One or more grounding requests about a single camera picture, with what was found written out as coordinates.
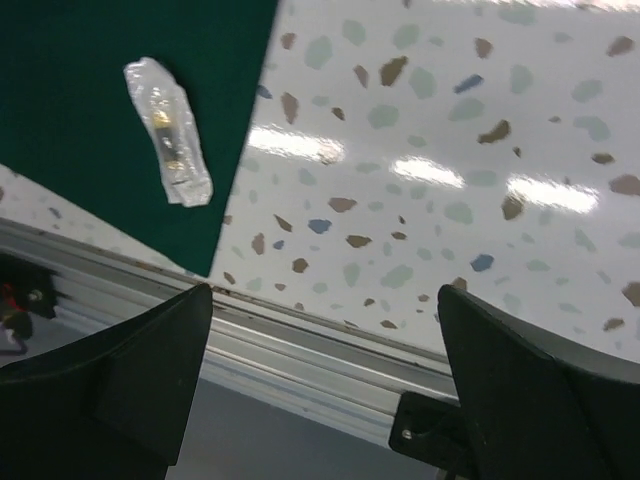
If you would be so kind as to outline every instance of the gray floor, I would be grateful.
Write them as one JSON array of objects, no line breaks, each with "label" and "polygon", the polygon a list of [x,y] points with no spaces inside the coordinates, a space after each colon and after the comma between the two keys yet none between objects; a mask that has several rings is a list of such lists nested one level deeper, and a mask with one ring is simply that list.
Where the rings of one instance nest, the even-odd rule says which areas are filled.
[{"label": "gray floor", "polygon": [[[29,355],[82,337],[34,319]],[[0,347],[9,344],[0,338]],[[0,366],[25,357],[0,358]],[[431,480],[432,467],[201,381],[167,480]]]}]

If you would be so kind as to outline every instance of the plastic bag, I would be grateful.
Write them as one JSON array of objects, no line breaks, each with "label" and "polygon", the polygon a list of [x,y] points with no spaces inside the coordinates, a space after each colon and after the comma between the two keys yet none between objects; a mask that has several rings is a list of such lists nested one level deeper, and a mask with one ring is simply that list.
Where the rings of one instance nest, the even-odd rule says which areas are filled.
[{"label": "plastic bag", "polygon": [[157,61],[142,57],[124,68],[129,96],[149,132],[169,203],[206,205],[213,182],[187,95]]}]

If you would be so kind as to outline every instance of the black bracket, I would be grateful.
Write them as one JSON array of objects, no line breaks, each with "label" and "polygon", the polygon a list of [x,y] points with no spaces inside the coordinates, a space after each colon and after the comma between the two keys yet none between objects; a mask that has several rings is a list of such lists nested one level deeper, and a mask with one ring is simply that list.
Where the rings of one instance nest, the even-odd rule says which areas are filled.
[{"label": "black bracket", "polygon": [[56,316],[52,272],[6,253],[0,253],[2,300],[14,308],[45,318]]},{"label": "black bracket", "polygon": [[389,437],[395,452],[460,475],[477,479],[473,450],[459,406],[405,392]]}]

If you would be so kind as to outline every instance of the screw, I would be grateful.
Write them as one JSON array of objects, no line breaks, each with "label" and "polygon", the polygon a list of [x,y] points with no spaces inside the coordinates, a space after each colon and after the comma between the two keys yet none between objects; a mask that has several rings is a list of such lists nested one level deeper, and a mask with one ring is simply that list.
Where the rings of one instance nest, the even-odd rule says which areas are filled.
[{"label": "screw", "polygon": [[31,290],[27,298],[30,302],[38,302],[42,300],[42,292],[40,290]]}]

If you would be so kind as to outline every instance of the green mat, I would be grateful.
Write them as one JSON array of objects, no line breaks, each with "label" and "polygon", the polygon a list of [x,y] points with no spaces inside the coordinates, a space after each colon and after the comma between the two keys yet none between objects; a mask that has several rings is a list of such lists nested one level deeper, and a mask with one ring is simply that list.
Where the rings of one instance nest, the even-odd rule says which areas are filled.
[{"label": "green mat", "polygon": [[[208,275],[277,0],[3,3],[0,163]],[[187,91],[214,183],[169,205],[122,68],[142,56]]]}]

